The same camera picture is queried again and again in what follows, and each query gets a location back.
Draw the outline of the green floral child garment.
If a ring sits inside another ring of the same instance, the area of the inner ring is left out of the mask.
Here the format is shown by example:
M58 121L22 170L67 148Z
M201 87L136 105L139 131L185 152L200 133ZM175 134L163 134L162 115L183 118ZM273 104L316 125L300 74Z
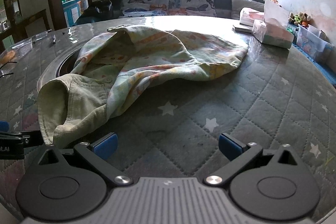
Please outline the green floral child garment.
M123 114L149 87L173 79L210 81L237 69L242 42L191 31L121 25L82 46L70 73L38 94L43 140L64 148Z

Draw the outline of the clear plastic tray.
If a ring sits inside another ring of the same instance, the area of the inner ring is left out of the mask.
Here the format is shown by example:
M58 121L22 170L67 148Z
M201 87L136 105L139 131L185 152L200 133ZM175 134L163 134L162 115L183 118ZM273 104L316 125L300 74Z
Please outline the clear plastic tray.
M33 49L33 44L47 37L49 32L50 30L33 35L4 50L1 53L1 77L12 75L17 63Z

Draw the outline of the dark phone on table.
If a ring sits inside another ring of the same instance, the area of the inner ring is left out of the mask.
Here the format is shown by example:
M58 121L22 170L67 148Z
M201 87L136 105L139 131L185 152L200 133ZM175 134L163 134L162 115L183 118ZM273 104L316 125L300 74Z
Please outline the dark phone on table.
M246 34L251 34L252 33L252 27L251 26L246 26L243 24L234 24L233 25L233 30L235 32L241 32L241 33L246 33Z

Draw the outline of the tissue pack front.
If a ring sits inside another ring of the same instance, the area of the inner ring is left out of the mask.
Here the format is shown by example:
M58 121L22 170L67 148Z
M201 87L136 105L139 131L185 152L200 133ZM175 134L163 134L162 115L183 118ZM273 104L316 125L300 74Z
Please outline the tissue pack front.
M252 35L260 43L290 49L294 34L287 30L289 11L273 0L264 2L264 20L255 19Z

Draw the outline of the blue cabinet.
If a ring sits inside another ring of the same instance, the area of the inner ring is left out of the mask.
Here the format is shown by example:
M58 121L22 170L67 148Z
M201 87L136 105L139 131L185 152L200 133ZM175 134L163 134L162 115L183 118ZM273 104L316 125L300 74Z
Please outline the blue cabinet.
M62 3L67 27L72 27L81 15L81 0L70 0Z

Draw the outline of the clear plastic storage box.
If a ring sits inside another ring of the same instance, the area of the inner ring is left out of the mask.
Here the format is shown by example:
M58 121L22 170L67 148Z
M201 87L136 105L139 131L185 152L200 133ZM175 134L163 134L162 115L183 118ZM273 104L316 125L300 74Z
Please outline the clear plastic storage box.
M302 26L298 27L296 44L318 63L326 63L333 49L331 43L320 39L317 35Z

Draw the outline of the black bag on sofa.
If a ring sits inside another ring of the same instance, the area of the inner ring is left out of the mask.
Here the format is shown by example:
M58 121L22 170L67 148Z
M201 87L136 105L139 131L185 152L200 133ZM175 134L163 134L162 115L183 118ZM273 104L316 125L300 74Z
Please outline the black bag on sofa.
M87 23L117 19L121 16L122 0L99 0L92 2L74 23L79 26Z

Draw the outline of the small plush toys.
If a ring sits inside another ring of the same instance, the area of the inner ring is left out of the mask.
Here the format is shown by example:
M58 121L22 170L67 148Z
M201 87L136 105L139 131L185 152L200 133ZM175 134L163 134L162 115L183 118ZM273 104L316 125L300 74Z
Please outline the small plush toys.
M299 12L298 14L290 13L288 18L288 23L294 24L295 26L303 26L305 28L309 27L309 22L311 21L311 16L304 12Z

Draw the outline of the grey cushion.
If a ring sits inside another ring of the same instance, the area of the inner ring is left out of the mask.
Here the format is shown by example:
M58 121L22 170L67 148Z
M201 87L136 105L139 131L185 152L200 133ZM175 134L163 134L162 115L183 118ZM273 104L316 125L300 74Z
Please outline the grey cushion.
M231 0L231 18L235 20L240 19L240 12L243 8L251 8L256 11L264 11L264 3L253 0Z

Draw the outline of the butterfly pillow left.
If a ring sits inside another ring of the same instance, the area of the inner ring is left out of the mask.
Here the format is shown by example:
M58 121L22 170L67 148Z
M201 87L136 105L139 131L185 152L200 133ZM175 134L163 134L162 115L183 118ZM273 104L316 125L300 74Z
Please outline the butterfly pillow left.
M169 0L122 0L121 17L165 16Z

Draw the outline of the butterfly pillow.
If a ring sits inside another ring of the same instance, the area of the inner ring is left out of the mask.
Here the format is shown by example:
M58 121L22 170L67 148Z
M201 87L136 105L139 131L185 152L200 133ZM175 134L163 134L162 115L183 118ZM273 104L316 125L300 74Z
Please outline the butterfly pillow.
M167 14L217 16L214 0L169 0Z
M122 0L121 17L165 16L169 0Z

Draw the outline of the butterfly pillow right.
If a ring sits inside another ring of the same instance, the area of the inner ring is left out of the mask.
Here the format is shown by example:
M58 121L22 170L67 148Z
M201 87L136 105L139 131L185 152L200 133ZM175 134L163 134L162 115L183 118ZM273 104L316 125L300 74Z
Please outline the butterfly pillow right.
M169 0L167 14L217 16L214 0Z

